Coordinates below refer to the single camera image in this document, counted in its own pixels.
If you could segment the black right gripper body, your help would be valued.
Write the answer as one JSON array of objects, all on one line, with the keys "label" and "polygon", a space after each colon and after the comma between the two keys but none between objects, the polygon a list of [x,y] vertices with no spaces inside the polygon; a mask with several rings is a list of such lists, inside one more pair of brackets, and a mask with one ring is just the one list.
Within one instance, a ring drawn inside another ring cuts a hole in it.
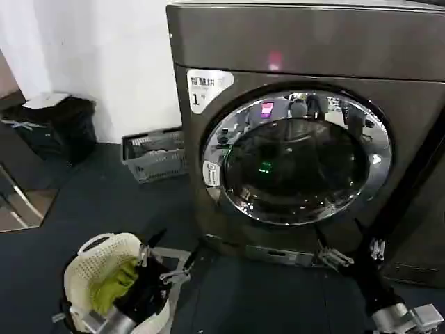
[{"label": "black right gripper body", "polygon": [[402,302],[402,298],[380,275],[377,264],[368,255],[356,257],[353,264],[342,267],[342,274],[357,283],[365,301],[367,315]]}]

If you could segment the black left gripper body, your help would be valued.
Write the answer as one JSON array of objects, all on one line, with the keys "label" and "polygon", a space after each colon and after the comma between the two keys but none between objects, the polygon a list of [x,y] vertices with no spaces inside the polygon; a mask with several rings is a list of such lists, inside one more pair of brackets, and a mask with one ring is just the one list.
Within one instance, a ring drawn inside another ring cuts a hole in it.
[{"label": "black left gripper body", "polygon": [[116,300],[122,313],[160,313],[166,303],[166,284],[159,280],[166,266],[155,257],[146,267],[136,267],[138,278],[127,293]]}]

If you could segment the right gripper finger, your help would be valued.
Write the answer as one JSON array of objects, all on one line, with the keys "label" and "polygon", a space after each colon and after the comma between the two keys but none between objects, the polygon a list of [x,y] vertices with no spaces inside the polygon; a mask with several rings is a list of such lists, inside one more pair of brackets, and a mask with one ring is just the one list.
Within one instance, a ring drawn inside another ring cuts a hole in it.
[{"label": "right gripper finger", "polygon": [[385,258],[385,240],[372,237],[369,233],[369,229],[362,225],[358,219],[355,219],[354,222],[362,236],[359,250],[357,252],[366,253],[373,260],[383,260]]},{"label": "right gripper finger", "polygon": [[318,242],[317,257],[320,261],[331,268],[340,268],[349,266],[349,257],[335,248],[328,245],[325,235],[315,225],[314,231]]}]

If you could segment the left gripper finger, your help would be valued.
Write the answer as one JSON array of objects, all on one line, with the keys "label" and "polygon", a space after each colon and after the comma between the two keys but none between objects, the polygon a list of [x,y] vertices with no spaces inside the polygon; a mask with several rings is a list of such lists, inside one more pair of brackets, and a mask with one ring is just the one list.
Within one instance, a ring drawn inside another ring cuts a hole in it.
[{"label": "left gripper finger", "polygon": [[152,235],[146,242],[141,242],[138,254],[138,265],[140,267],[146,267],[148,265],[148,258],[151,256],[152,250],[156,245],[162,240],[166,234],[167,229],[164,228],[159,230],[157,233]]},{"label": "left gripper finger", "polygon": [[175,269],[167,273],[162,273],[159,276],[160,281],[189,281],[191,279],[191,269],[193,268],[197,251],[194,250],[185,261],[180,269]]}]

